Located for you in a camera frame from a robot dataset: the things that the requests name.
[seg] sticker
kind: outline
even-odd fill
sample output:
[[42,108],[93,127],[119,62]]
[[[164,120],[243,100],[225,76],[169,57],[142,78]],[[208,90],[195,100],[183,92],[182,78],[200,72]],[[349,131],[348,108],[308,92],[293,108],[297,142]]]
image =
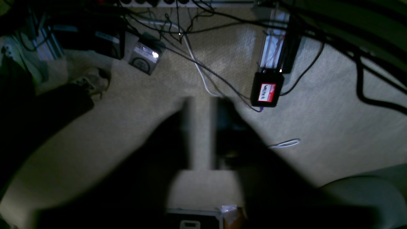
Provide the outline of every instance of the sticker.
[[102,38],[102,39],[105,39],[105,40],[108,40],[110,42],[116,43],[116,44],[120,43],[119,38],[114,37],[114,36],[109,35],[109,34],[106,34],[106,33],[99,32],[99,31],[95,32],[95,36],[97,36],[99,38]]
[[258,101],[269,102],[273,100],[276,84],[261,84]]
[[152,54],[146,52],[146,51],[143,50],[143,49],[141,49],[141,48],[139,48],[139,47],[136,47],[136,48],[134,49],[134,51],[135,51],[136,53],[142,55],[143,57],[145,57],[147,60],[149,60],[149,61],[151,61],[151,62],[153,62],[153,63],[157,63],[157,58],[155,58]]
[[53,26],[53,28],[57,31],[79,32],[78,28],[72,25],[56,24]]

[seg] floor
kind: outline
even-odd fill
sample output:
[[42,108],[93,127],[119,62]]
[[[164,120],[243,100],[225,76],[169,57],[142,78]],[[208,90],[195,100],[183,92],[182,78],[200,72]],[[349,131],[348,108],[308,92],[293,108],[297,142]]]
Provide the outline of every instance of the floor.
[[[163,11],[157,10],[157,16]],[[249,9],[219,11],[254,19]],[[180,14],[181,24],[187,24],[187,11],[182,9]],[[204,29],[232,21],[220,19],[200,18],[194,27]],[[261,28],[239,25],[192,34],[189,39],[199,61],[249,95],[262,35]],[[178,46],[186,50],[184,44]],[[283,90],[310,64],[319,47],[317,41],[302,40]],[[100,181],[140,147],[161,121],[180,109],[185,97],[195,103],[193,169],[177,178],[168,207],[213,210],[225,204],[243,204],[235,174],[211,170],[212,97],[194,64],[165,51],[148,76],[124,61],[92,51],[66,51],[63,59],[45,66],[42,70],[49,81],[41,85],[39,93],[66,83],[89,67],[111,72],[112,83],[93,110],[49,139],[27,160],[0,204],[6,220],[29,228],[34,210],[68,201]],[[250,110],[225,84],[211,77],[233,98],[242,117],[265,143],[301,139],[299,145],[280,149],[278,154],[315,186],[407,163],[407,117],[361,103],[355,93],[355,65],[330,46],[292,93],[281,97],[276,108],[261,113]],[[401,93],[368,73],[365,78],[368,97],[407,106]]]

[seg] black power supply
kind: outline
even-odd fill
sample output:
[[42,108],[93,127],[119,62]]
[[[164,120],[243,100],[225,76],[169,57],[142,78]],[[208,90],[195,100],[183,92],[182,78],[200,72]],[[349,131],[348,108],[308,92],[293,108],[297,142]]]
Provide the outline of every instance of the black power supply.
[[275,107],[280,97],[283,83],[284,77],[282,73],[275,70],[269,69],[263,70],[261,73],[256,73],[254,75],[252,95],[250,97],[252,106]]

